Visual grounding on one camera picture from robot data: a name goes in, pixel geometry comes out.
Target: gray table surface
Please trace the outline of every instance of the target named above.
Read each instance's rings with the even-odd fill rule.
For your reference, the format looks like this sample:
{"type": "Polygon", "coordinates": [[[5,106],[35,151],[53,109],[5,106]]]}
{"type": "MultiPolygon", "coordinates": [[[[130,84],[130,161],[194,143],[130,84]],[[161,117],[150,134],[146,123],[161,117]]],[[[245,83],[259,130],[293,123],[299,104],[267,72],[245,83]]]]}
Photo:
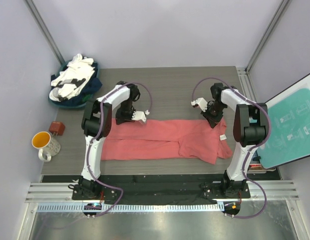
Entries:
{"type": "MultiPolygon", "coordinates": [[[[221,67],[163,67],[163,68],[113,68],[101,69],[102,88],[95,94],[100,97],[111,90],[118,81],[145,84],[153,97],[153,108],[148,119],[203,119],[199,109],[190,105],[194,86],[203,78],[217,77],[227,81],[242,92],[233,66],[221,67]]],[[[196,98],[211,100],[210,86],[217,81],[207,80],[197,89],[196,98]]],[[[140,86],[140,99],[134,103],[139,111],[149,107],[147,92],[140,86]]],[[[63,136],[57,139],[61,144],[60,152],[43,166],[43,175],[79,175],[85,159],[85,137],[81,129],[83,110],[59,109],[57,121],[65,124],[63,136]]],[[[227,142],[234,151],[235,140],[232,136],[234,112],[224,111],[227,123],[227,142]]],[[[230,164],[229,159],[217,159],[212,165],[199,159],[156,159],[156,160],[108,160],[101,162],[101,172],[106,175],[136,174],[220,174],[230,164]]]]}

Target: clothing label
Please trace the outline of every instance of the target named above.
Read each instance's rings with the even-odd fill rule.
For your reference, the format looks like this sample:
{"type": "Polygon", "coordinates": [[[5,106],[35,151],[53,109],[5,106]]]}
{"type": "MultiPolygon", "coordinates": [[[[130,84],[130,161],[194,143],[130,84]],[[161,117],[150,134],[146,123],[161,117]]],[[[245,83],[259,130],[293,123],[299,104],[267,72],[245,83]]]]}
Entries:
{"type": "Polygon", "coordinates": [[[226,137],[226,135],[224,134],[224,135],[220,135],[219,138],[220,138],[221,141],[223,141],[223,140],[225,140],[227,137],[226,137]]]}

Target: teal screen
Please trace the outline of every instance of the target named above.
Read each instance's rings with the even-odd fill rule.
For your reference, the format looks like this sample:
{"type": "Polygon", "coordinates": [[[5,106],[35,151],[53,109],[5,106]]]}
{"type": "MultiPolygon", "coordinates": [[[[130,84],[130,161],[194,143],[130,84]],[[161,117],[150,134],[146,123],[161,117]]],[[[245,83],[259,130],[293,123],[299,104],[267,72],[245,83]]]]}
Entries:
{"type": "Polygon", "coordinates": [[[310,155],[310,90],[301,88],[268,109],[272,132],[258,149],[266,169],[310,155]]]}

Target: blue basket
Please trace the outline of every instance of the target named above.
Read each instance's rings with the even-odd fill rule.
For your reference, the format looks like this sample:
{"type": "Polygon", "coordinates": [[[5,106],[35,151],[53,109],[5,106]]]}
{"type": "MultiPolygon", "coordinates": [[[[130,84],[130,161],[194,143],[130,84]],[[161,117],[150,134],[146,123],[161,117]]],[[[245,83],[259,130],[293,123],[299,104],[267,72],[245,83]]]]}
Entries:
{"type": "MultiPolygon", "coordinates": [[[[59,77],[59,75],[60,75],[59,73],[65,71],[68,68],[67,64],[70,61],[71,60],[66,61],[64,64],[61,65],[61,67],[58,70],[58,73],[56,74],[56,77],[59,77]]],[[[93,78],[97,78],[99,76],[99,73],[100,73],[99,65],[98,65],[98,63],[96,61],[94,61],[93,66],[95,67],[95,73],[91,76],[90,80],[93,79],[93,78]]],[[[92,97],[93,97],[93,94],[87,94],[86,96],[84,96],[82,98],[82,103],[80,103],[77,106],[66,106],[66,105],[63,105],[62,102],[52,101],[49,98],[49,96],[48,96],[48,101],[52,105],[57,106],[59,108],[63,108],[63,109],[81,109],[81,108],[83,108],[86,105],[86,102],[88,101],[88,99],[91,99],[92,97]]]]}

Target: mug handle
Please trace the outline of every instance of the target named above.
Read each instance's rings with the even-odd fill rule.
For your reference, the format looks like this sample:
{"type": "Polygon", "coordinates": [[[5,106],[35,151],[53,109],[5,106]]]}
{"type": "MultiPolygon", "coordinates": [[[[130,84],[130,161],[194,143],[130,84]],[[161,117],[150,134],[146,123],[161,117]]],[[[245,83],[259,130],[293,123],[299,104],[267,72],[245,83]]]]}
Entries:
{"type": "Polygon", "coordinates": [[[39,149],[39,152],[38,152],[38,157],[39,157],[39,159],[41,160],[41,161],[44,161],[44,162],[50,162],[50,160],[51,160],[51,154],[50,153],[46,153],[46,155],[47,155],[47,159],[45,159],[45,157],[44,157],[44,150],[41,148],[41,149],[39,149]]]}

